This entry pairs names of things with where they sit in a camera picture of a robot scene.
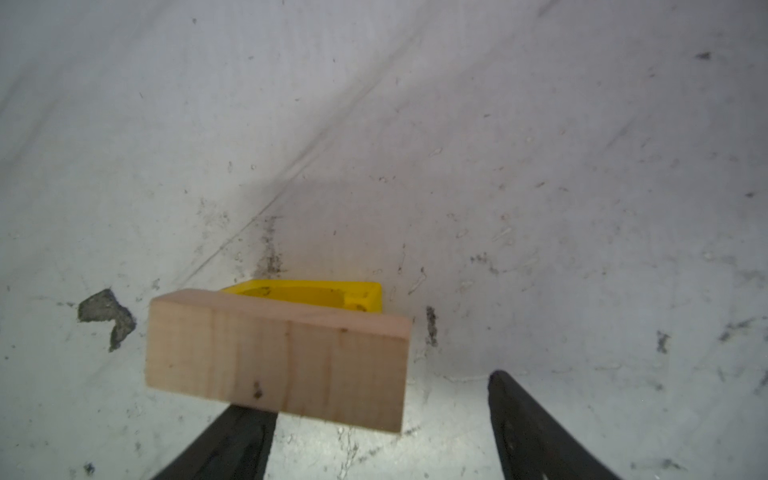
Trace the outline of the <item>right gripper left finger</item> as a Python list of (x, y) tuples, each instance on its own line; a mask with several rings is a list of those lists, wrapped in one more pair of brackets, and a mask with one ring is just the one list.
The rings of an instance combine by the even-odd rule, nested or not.
[(154, 478), (262, 480), (277, 418), (231, 405)]

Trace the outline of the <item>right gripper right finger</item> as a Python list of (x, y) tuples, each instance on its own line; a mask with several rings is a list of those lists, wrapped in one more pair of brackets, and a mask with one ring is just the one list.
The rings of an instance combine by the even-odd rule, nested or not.
[(507, 372), (490, 375), (488, 404), (506, 479), (618, 479)]

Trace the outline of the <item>long natural wood block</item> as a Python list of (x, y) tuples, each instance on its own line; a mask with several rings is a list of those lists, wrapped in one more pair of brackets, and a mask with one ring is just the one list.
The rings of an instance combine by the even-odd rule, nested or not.
[(145, 379), (164, 391), (402, 429), (410, 319), (185, 289), (149, 305)]

